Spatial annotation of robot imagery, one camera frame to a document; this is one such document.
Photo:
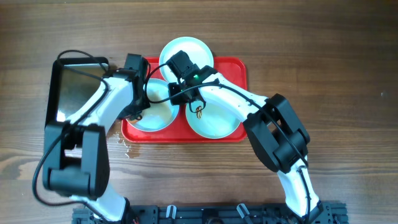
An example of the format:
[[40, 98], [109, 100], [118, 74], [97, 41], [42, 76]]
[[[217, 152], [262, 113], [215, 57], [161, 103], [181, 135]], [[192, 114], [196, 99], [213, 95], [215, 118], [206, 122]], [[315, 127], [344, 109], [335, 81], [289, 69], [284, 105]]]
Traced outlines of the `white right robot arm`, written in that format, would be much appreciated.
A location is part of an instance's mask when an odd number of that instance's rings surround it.
[[268, 98], [231, 83], [210, 66], [172, 68], [183, 100], [213, 103], [243, 123], [257, 158], [275, 172], [285, 192], [286, 205], [308, 223], [320, 213], [319, 197], [308, 174], [310, 136], [289, 101], [280, 94]]

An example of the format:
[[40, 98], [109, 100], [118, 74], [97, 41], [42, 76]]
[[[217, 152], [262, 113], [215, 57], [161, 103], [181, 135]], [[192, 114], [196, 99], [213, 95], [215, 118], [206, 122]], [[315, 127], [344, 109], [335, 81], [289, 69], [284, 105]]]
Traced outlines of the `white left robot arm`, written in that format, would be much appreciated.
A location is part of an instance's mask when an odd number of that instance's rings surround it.
[[103, 223], [132, 220], [128, 199], [109, 183], [106, 133], [117, 119], [137, 117], [149, 104], [143, 86], [147, 69], [109, 70], [91, 98], [65, 121], [47, 119], [44, 155], [32, 181], [37, 195], [38, 175], [46, 190], [81, 203]]

